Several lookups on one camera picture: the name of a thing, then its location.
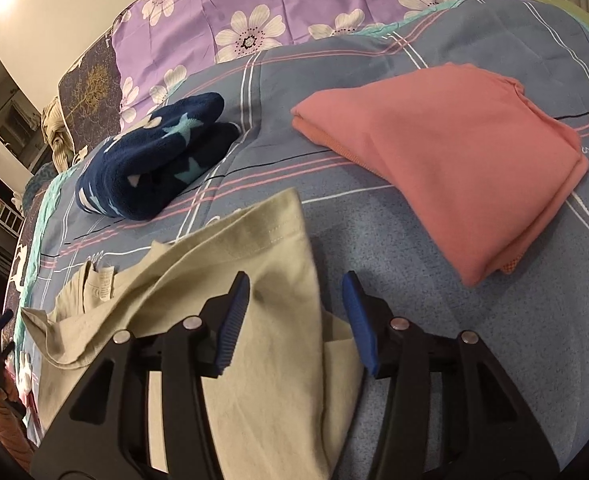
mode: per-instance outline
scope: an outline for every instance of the beige shirt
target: beige shirt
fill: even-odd
[[[232,364],[204,379],[212,436],[226,480],[331,476],[363,368],[347,323],[324,311],[297,192],[237,211],[174,245],[153,244],[111,277],[90,263],[55,309],[23,317],[44,355],[38,409],[48,427],[81,375],[118,330],[167,331],[225,294],[239,270],[250,304]],[[150,456],[164,469],[161,380],[150,378]]]

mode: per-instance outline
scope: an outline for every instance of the silver screw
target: silver screw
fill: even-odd
[[[479,342],[479,336],[476,332],[473,332],[472,330],[466,330],[465,332],[462,332],[461,339],[464,343],[468,345],[474,345]]]
[[[117,345],[122,345],[123,343],[130,341],[130,333],[127,330],[120,330],[112,336],[112,340]]]
[[[196,330],[201,325],[203,325],[203,321],[199,316],[190,316],[183,320],[183,328],[186,330]]]
[[[393,317],[390,320],[390,326],[395,330],[408,330],[411,327],[411,322],[404,317]]]

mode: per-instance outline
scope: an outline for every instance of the pink garment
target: pink garment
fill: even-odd
[[[292,114],[395,185],[467,286],[518,260],[588,170],[577,132],[470,64],[316,92]]]

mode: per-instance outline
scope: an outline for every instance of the purple floral fabric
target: purple floral fabric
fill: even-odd
[[[446,0],[139,0],[113,25],[122,130],[216,62],[399,22]]]

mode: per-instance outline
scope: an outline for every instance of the blue-gray blanket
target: blue-gray blanket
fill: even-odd
[[[476,330],[566,465],[589,438],[589,171],[513,275],[495,273],[466,289],[399,191],[290,125],[290,108],[315,91],[449,61],[520,80],[529,99],[579,131],[589,158],[589,41],[556,7],[467,0],[393,34],[385,29],[380,38],[340,36],[268,50],[190,76],[171,97],[220,93],[221,120],[238,124],[242,136],[155,220],[89,215],[74,201],[76,179],[65,184],[46,230],[31,306],[51,310],[87,259],[124,269],[153,240],[175,240],[296,186],[326,307],[345,317],[340,282],[353,269],[370,294],[427,332]],[[38,373],[40,356],[29,335],[26,350]],[[338,478],[367,476],[386,394],[386,381],[366,381]],[[430,442],[434,450],[436,438]]]

